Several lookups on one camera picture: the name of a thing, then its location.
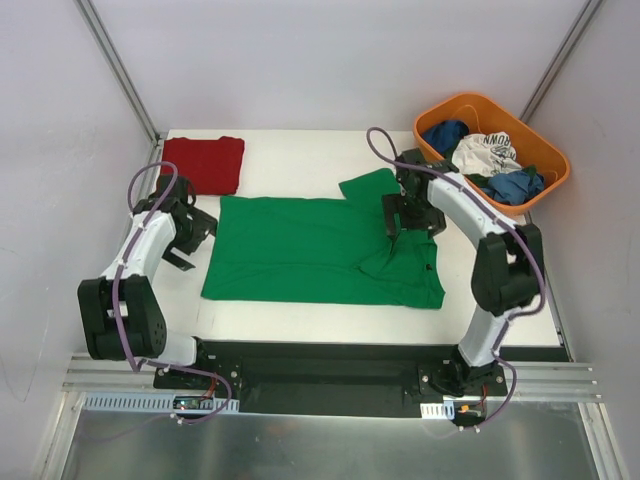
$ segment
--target white table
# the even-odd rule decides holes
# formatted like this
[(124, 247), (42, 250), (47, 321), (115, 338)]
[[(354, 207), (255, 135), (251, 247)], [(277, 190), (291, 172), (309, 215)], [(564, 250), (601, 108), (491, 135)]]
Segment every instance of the white table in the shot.
[[(338, 183), (386, 166), (369, 150), (364, 132), (172, 130), (168, 138), (215, 139), (222, 135), (246, 142), (237, 192), (244, 197), (343, 198)], [(414, 145), (410, 132), (392, 132), (392, 137), (399, 150)], [(379, 148), (386, 151), (384, 139), (379, 140)], [(219, 217), (217, 197), (200, 196), (197, 206)], [(440, 310), (206, 300), (200, 291), (211, 259), (212, 237), (189, 257), (195, 269), (185, 273), (162, 262), (153, 288), (168, 327), (204, 339), (455, 344), (466, 332), (475, 308), (470, 288), (475, 251), (450, 221), (436, 243), (438, 274), (446, 291)], [(534, 317), (517, 320), (505, 345), (558, 346), (549, 307)]]

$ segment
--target laundry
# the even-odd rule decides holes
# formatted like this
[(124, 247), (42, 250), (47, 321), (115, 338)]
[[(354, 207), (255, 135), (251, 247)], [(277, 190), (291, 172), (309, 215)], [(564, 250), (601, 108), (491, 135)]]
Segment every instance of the laundry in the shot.
[(460, 120), (445, 120), (424, 132), (421, 137), (440, 155), (455, 149), (462, 138), (469, 135), (469, 127)]
[(505, 205), (522, 205), (542, 190), (544, 190), (544, 177), (537, 173), (533, 165), (517, 172), (499, 173), (489, 178), (487, 186), (482, 189), (489, 198)]
[(505, 132), (467, 135), (458, 143), (451, 161), (464, 175), (493, 177), (522, 168), (516, 161), (516, 150), (511, 145), (511, 139)]
[(389, 169), (343, 182), (345, 200), (221, 198), (202, 296), (440, 308), (436, 244), (425, 232), (386, 235), (381, 196)]
[[(221, 137), (218, 140), (172, 138), (164, 142), (162, 160), (178, 167), (197, 195), (232, 195), (240, 184), (244, 140)], [(171, 173), (162, 167), (161, 173)]]
[(491, 177), (485, 177), (479, 173), (471, 173), (467, 175), (467, 178), (473, 182), (476, 187), (487, 188), (489, 186), (489, 180)]

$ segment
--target white t-shirt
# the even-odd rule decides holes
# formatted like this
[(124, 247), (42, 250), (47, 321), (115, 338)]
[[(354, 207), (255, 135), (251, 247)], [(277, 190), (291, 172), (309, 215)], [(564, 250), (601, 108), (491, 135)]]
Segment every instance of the white t-shirt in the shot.
[(498, 173), (522, 170), (516, 162), (516, 150), (505, 132), (467, 135), (460, 140), (451, 161), (464, 175), (479, 173), (493, 177)]

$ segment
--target orange laundry basket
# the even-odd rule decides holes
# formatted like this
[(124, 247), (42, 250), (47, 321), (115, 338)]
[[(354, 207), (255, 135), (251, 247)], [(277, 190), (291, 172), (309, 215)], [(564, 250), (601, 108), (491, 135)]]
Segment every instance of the orange laundry basket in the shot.
[(527, 212), (569, 176), (569, 161), (557, 148), (498, 104), (478, 93), (461, 93), (451, 97), (416, 119), (413, 134), (427, 162), (438, 162), (443, 158), (420, 135), (445, 120), (462, 120), (469, 127), (470, 133), (508, 133), (511, 144), (516, 149), (518, 163), (523, 167), (535, 165), (538, 173), (544, 177), (544, 190), (528, 202), (515, 206), (490, 199), (467, 180), (487, 202), (506, 215), (513, 217)]

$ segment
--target blue clothing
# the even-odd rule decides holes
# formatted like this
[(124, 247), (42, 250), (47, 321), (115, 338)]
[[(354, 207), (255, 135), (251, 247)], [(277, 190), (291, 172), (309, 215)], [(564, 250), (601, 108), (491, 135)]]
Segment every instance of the blue clothing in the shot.
[(444, 156), (445, 152), (458, 146), (458, 142), (469, 135), (469, 127), (460, 120), (445, 120), (434, 125), (420, 136), (431, 147)]
[(489, 179), (482, 191), (489, 198), (505, 205), (522, 205), (544, 190), (544, 177), (539, 173), (529, 175), (523, 170), (499, 173)]

